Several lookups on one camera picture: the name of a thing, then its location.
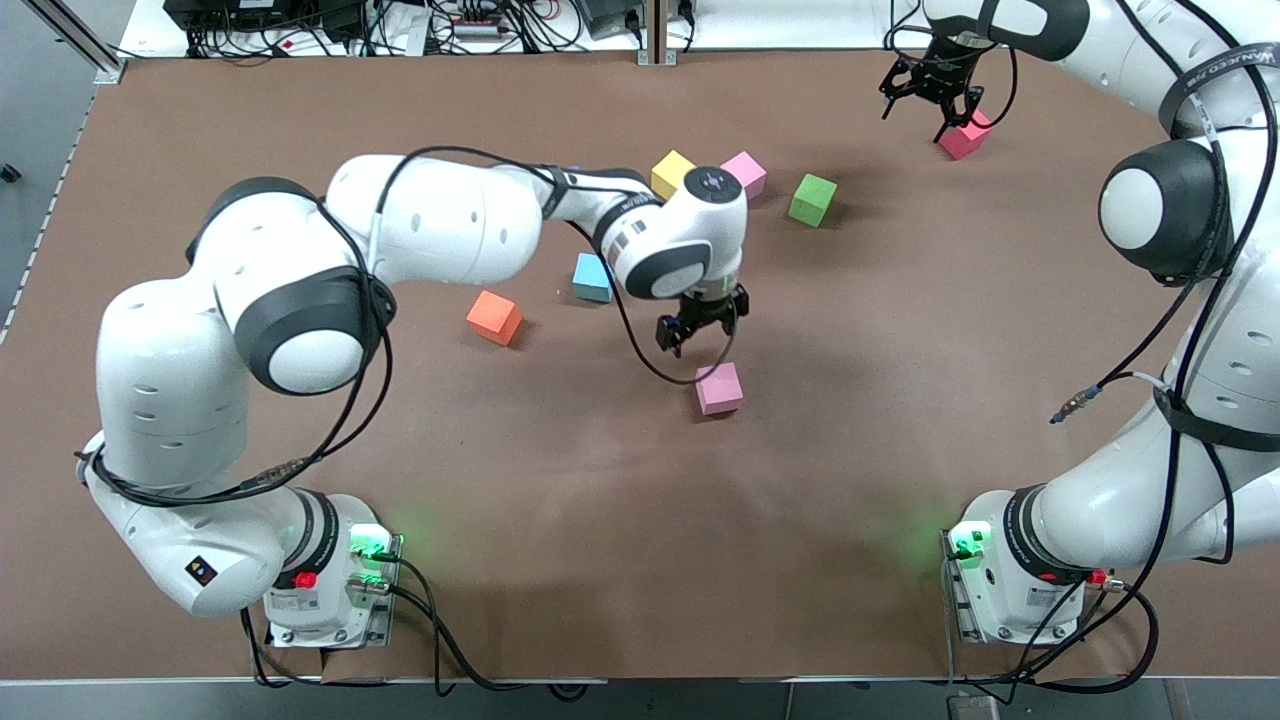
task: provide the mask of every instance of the gray floor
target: gray floor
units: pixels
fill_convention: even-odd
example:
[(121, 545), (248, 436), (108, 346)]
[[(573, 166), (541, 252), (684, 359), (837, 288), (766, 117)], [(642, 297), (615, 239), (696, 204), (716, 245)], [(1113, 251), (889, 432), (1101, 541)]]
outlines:
[[(108, 41), (116, 41), (132, 0), (70, 3)], [(82, 126), (93, 94), (93, 73), (69, 47), (20, 4), (0, 1), (0, 163), (23, 178), (0, 184), (0, 315), (8, 313), (27, 269), (50, 199)], [(32, 273), (40, 273), (38, 255)], [(20, 307), (14, 322), (20, 323)], [(791, 717), (943, 719), (955, 688), (920, 683), (883, 683), (869, 689), (849, 684), (796, 687)], [(1274, 680), (1197, 680), (1187, 683), (1187, 711), (1196, 720), (1280, 717), (1280, 684)], [(174, 712), (174, 708), (183, 708)], [(269, 691), (248, 683), (105, 683), (0, 685), (0, 720), (45, 717), (193, 720), (288, 720), (361, 716), (379, 720), (430, 715), (442, 720), (481, 717), (733, 717), (781, 720), (787, 688), (731, 680), (626, 682), (593, 688), (573, 706), (562, 707), (538, 689), (486, 694), (461, 688), (438, 700), (425, 685), (346, 691), (287, 688)], [(1106, 697), (1050, 696), (1027, 688), (1004, 710), (1004, 717), (1185, 720), (1170, 712), (1160, 680)]]

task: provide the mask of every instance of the brown table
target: brown table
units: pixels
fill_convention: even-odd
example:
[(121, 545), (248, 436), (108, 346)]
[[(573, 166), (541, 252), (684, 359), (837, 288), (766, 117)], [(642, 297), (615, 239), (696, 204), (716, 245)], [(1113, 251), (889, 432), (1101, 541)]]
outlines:
[[(937, 530), (982, 491), (1066, 470), (1140, 402), (1142, 387), (1119, 387), (1066, 425), (1046, 423), (1171, 299), (1094, 220), (1112, 164), (1160, 131), (1028, 61), (1010, 119), (951, 163), (929, 143), (934, 108), (906, 101), (879, 120), (888, 63), (134, 63), (95, 102), (0, 348), (0, 676), (247, 674), (237, 621), (174, 606), (74, 480), (70, 452), (99, 428), (101, 309), (184, 272), (209, 204), (241, 178), (323, 190), (352, 155), (443, 142), (586, 168), (750, 150), (769, 190), (753, 202), (753, 313), (732, 355), (746, 405), (707, 421), (691, 391), (650, 377), (617, 313), (573, 300), (584, 245), (549, 225), (525, 273), (494, 288), (526, 316), (512, 348), (467, 329), (476, 288), (396, 288), (392, 398), (305, 484), (364, 497), (408, 537), (443, 616), (493, 676), (942, 675)], [(984, 72), (995, 108), (1006, 70)], [(806, 172), (840, 183), (822, 229), (785, 217)], [(631, 306), (655, 354), (652, 323), (671, 304)], [(719, 341), (707, 332), (662, 366), (687, 374)], [(308, 451), (339, 398), (253, 402), (242, 473)], [(1276, 561), (1238, 557), (1156, 574), (1153, 671), (1280, 670), (1266, 620)], [(1144, 637), (1130, 621), (1060, 674), (1123, 670)], [(426, 675), (420, 635), (402, 625), (390, 648), (339, 653), (326, 674)], [(960, 669), (998, 671), (1014, 655), (964, 648)]]

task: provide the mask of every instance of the pink cube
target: pink cube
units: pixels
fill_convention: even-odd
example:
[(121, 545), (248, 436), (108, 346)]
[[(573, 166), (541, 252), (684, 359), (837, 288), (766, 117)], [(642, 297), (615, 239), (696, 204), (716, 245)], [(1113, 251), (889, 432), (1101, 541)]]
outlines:
[[(710, 368), (699, 368), (698, 377), (703, 377)], [(737, 368), (732, 363), (724, 363), (716, 372), (698, 383), (698, 405), (703, 409), (703, 415), (717, 415), (730, 413), (742, 406), (742, 386), (737, 382)]]
[[(982, 110), (974, 110), (973, 119), (984, 126), (991, 124), (991, 120), (987, 119), (987, 115), (982, 114)], [(947, 151), (947, 155), (951, 155), (952, 160), (959, 160), (982, 147), (989, 132), (991, 128), (980, 128), (974, 123), (969, 123), (964, 127), (948, 128), (947, 132), (942, 133), (938, 145)]]
[(746, 199), (750, 200), (764, 190), (764, 168), (755, 161), (745, 150), (733, 155), (727, 163), (721, 165), (722, 170), (728, 170), (731, 176), (742, 183), (746, 190)]

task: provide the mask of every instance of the metal frame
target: metal frame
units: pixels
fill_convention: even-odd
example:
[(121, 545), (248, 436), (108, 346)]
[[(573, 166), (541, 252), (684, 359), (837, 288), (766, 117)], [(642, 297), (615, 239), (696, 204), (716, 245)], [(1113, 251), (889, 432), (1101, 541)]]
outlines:
[(645, 44), (636, 54), (636, 63), (648, 68), (675, 68), (676, 51), (667, 46), (669, 0), (645, 0)]
[(102, 42), (79, 15), (61, 0), (22, 0), (36, 17), (45, 20), (58, 37), (67, 41), (84, 61), (97, 68), (93, 85), (118, 85), (124, 74), (124, 60)]

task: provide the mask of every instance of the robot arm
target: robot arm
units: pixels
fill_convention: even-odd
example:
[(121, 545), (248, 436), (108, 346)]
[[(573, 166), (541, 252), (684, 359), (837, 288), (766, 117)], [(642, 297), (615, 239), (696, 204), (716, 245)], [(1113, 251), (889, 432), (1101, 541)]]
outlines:
[[(1162, 402), (1148, 402), (1111, 443), (1061, 477), (978, 497), (948, 533), (965, 639), (1071, 637), (1082, 610), (1071, 588), (1094, 568), (1147, 564), (1165, 523), (1160, 560), (1222, 550), (1222, 487), (1202, 442), (1210, 424), (1236, 505), (1248, 503), (1235, 514), (1236, 547), (1280, 539), (1280, 443), (1267, 439), (1280, 433), (1280, 323), (1267, 313), (1280, 301), (1272, 260), (1280, 208), (1265, 184), (1275, 128), (1263, 120), (1263, 92), (1251, 78), (1261, 73), (1267, 87), (1280, 85), (1270, 42), (1280, 37), (1280, 9), (1265, 0), (1199, 0), (1197, 9), (1208, 20), (1185, 0), (925, 0), (936, 38), (923, 59), (900, 59), (881, 88), (890, 108), (909, 95), (940, 104), (941, 136), (973, 118), (982, 91), (969, 78), (993, 44), (1051, 61), (1181, 138), (1134, 154), (1106, 178), (1098, 214), (1112, 247), (1166, 284), (1196, 283), (1211, 296), (1213, 274), (1238, 241), (1248, 241), (1207, 315), (1206, 342), (1188, 359), (1188, 328), (1166, 366), (1166, 388), (1156, 393)], [(1240, 46), (1228, 47), (1213, 24)], [(896, 83), (902, 76), (909, 79)], [(1184, 363), (1175, 402), (1193, 409), (1194, 420), (1166, 400)], [(1062, 415), (1076, 407), (1064, 406)], [(1181, 434), (1171, 454), (1175, 421)], [(1202, 427), (1188, 432), (1185, 423)], [(1248, 442), (1228, 439), (1233, 434)]]
[[(390, 286), (507, 279), (548, 219), (577, 223), (635, 297), (732, 305), (740, 290), (746, 199), (718, 168), (691, 172), (663, 205), (630, 170), (412, 159), (393, 178), (401, 161), (346, 163), (328, 217), (291, 181), (237, 183), (188, 247), (191, 269), (125, 290), (102, 318), (102, 430), (82, 482), (175, 602), (216, 616), (265, 596), (278, 644), (365, 643), (380, 571), (366, 550), (390, 536), (355, 497), (273, 483), (302, 460), (232, 478), (250, 377), (298, 396), (351, 383), (394, 315)], [(209, 502), (247, 488), (265, 492)]]

